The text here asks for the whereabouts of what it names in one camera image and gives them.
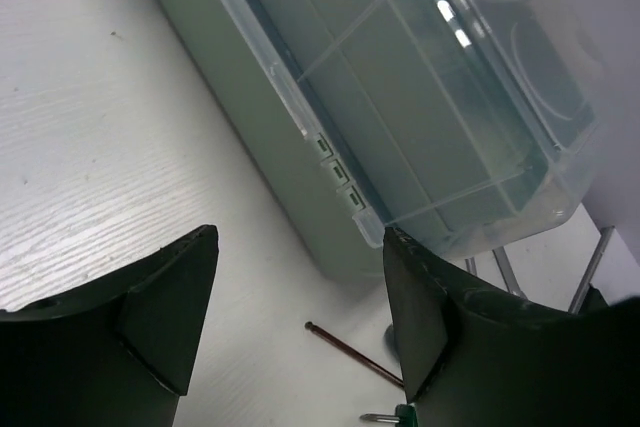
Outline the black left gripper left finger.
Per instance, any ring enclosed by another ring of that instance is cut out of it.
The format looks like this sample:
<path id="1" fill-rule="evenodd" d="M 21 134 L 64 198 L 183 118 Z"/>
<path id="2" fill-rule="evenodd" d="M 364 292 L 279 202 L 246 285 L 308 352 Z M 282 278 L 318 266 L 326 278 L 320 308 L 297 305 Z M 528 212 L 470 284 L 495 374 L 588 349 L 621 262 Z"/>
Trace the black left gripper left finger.
<path id="1" fill-rule="evenodd" d="M 219 256 L 203 225 L 96 280 L 1 313 L 4 426 L 170 426 Z"/>

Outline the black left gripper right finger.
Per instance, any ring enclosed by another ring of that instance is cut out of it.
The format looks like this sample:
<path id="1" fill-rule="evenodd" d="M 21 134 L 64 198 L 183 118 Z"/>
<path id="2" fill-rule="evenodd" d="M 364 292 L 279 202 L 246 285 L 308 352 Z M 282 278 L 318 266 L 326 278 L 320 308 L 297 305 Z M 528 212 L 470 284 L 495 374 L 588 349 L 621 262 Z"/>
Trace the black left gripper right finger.
<path id="1" fill-rule="evenodd" d="M 383 266 L 406 399 L 422 426 L 635 426 L 639 302 L 571 314 L 509 294 L 404 231 Z"/>

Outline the green screwdriver orange cap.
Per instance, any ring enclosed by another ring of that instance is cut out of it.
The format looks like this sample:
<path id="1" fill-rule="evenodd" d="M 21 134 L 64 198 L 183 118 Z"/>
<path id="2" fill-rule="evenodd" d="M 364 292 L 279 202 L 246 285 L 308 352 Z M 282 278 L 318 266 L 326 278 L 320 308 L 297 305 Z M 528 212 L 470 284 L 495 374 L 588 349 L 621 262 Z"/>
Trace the green screwdriver orange cap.
<path id="1" fill-rule="evenodd" d="M 394 427 L 417 427 L 416 411 L 412 405 L 399 404 L 393 414 L 364 413 L 359 417 L 362 422 L 377 423 Z"/>

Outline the small silver ratchet wrench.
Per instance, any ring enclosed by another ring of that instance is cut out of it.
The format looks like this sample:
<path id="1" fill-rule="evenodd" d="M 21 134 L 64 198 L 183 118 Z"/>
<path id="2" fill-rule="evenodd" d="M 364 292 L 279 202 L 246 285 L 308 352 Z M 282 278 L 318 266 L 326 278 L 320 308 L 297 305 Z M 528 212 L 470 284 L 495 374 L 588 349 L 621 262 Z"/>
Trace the small silver ratchet wrench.
<path id="1" fill-rule="evenodd" d="M 492 255 L 494 257 L 497 269 L 500 272 L 502 280 L 505 284 L 505 287 L 507 288 L 507 291 L 511 295 L 515 295 L 520 298 L 527 299 L 526 294 L 521 289 L 516 279 L 515 273 L 513 271 L 511 262 L 507 256 L 505 248 L 499 247 L 499 248 L 493 249 Z M 476 277 L 478 276 L 475 258 L 471 257 L 471 258 L 465 259 L 465 268 L 469 274 Z"/>

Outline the thin brown hex key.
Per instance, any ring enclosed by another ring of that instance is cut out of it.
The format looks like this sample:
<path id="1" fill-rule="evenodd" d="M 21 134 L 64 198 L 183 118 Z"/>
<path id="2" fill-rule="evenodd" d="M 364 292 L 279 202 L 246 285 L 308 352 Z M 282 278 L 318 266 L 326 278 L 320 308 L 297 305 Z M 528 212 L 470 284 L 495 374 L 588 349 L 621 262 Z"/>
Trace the thin brown hex key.
<path id="1" fill-rule="evenodd" d="M 314 334 L 315 336 L 317 336 L 318 338 L 320 338 L 323 341 L 325 341 L 326 343 L 328 343 L 329 345 L 333 346 L 334 348 L 336 348 L 340 352 L 344 353 L 345 355 L 347 355 L 351 359 L 355 360 L 360 365 L 362 365 L 365 368 L 369 369 L 370 371 L 374 372 L 379 377 L 385 379 L 387 382 L 391 383 L 395 387 L 397 387 L 397 388 L 399 388 L 401 390 L 404 389 L 404 382 L 400 377 L 398 377 L 397 375 L 393 374 L 392 372 L 390 372 L 389 370 L 387 370 L 386 368 L 381 366 L 379 363 L 377 363 L 377 362 L 373 361 L 372 359 L 370 359 L 369 357 L 365 356 L 364 354 L 362 354 L 361 352 L 359 352 L 355 348 L 351 347 L 350 345 L 348 345 L 347 343 L 345 343 L 341 339 L 339 339 L 336 336 L 332 335 L 330 332 L 326 331 L 322 327 L 314 324 L 311 321 L 307 321 L 304 324 L 304 328 L 307 331 L 309 331 L 312 334 Z"/>

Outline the large silver ratchet wrench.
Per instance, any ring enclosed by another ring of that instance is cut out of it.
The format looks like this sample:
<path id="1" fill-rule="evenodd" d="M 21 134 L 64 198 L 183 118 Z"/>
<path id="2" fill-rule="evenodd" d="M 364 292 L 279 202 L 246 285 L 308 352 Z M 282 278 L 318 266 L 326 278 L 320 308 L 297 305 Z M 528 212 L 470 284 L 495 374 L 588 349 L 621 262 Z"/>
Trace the large silver ratchet wrench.
<path id="1" fill-rule="evenodd" d="M 614 226 L 605 227 L 600 231 L 600 238 L 595 247 L 595 250 L 589 260 L 586 270 L 578 284 L 577 290 L 571 300 L 568 312 L 570 314 L 578 314 L 582 309 L 584 301 L 589 292 L 591 281 L 595 275 L 595 272 L 600 265 L 600 262 L 606 252 L 609 242 L 615 232 Z"/>

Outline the green toolbox with clear lid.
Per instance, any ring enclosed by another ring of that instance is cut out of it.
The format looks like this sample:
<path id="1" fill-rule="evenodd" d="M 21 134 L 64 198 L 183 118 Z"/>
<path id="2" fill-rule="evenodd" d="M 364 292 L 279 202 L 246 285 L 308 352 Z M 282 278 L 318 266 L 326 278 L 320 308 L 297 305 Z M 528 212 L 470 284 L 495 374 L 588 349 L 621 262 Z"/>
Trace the green toolbox with clear lid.
<path id="1" fill-rule="evenodd" d="M 385 231 L 470 257 L 570 219 L 603 66 L 565 0 L 158 0 L 319 268 Z"/>

